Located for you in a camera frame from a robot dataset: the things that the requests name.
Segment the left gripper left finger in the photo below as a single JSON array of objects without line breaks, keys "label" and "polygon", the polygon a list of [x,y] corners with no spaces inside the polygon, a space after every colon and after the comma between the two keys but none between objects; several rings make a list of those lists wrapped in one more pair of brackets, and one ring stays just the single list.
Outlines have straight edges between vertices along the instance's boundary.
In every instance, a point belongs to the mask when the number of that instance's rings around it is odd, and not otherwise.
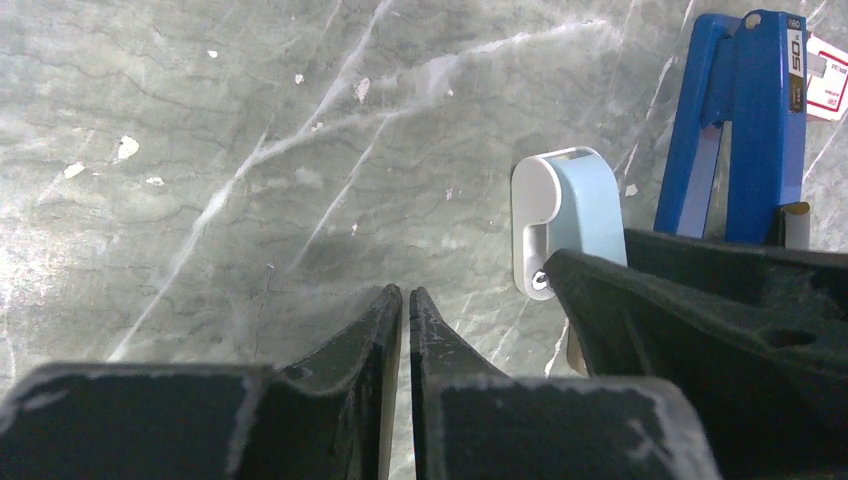
[{"label": "left gripper left finger", "polygon": [[51,363],[1,405],[5,479],[383,479],[403,295],[285,366]]}]

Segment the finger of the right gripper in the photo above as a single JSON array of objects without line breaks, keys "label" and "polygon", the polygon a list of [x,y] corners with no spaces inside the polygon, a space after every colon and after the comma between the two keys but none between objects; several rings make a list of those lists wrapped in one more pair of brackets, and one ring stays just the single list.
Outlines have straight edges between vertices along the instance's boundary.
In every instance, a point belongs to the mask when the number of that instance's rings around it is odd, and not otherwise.
[{"label": "finger of the right gripper", "polygon": [[847,310],[756,307],[577,252],[546,263],[589,371],[673,383],[727,479],[847,475]]},{"label": "finger of the right gripper", "polygon": [[756,307],[847,310],[847,255],[624,231],[641,273]]}]

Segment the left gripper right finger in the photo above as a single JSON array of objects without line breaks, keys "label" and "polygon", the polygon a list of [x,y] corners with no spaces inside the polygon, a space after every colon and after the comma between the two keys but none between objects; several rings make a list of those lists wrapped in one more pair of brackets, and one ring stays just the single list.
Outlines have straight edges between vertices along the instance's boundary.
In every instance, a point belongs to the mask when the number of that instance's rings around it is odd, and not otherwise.
[{"label": "left gripper right finger", "polygon": [[511,377],[409,297],[421,479],[716,479],[692,405],[651,377]]}]

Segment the red white staple box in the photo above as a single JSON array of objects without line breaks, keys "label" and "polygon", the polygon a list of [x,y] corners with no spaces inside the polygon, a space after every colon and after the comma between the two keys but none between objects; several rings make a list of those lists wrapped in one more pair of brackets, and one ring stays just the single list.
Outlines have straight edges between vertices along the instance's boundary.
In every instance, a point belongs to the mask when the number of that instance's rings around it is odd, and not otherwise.
[{"label": "red white staple box", "polygon": [[847,53],[814,34],[807,40],[807,115],[837,122],[847,112]]}]

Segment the light blue small stapler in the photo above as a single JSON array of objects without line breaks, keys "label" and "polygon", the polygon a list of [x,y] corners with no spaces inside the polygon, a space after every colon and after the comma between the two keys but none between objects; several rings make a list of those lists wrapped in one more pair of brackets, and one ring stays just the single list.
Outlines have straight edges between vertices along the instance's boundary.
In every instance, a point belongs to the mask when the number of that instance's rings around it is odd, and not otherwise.
[{"label": "light blue small stapler", "polygon": [[520,160],[511,177],[511,222],[514,283],[531,300],[554,296],[544,264],[558,250],[628,264],[617,181],[592,148]]}]

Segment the cardboard staple tray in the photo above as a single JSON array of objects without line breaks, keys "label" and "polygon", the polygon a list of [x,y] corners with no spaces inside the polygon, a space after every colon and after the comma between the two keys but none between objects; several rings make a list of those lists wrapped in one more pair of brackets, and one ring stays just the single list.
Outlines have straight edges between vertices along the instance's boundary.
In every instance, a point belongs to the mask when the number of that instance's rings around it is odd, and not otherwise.
[{"label": "cardboard staple tray", "polygon": [[776,214],[776,244],[793,250],[810,245],[811,205],[805,201],[782,205]]}]

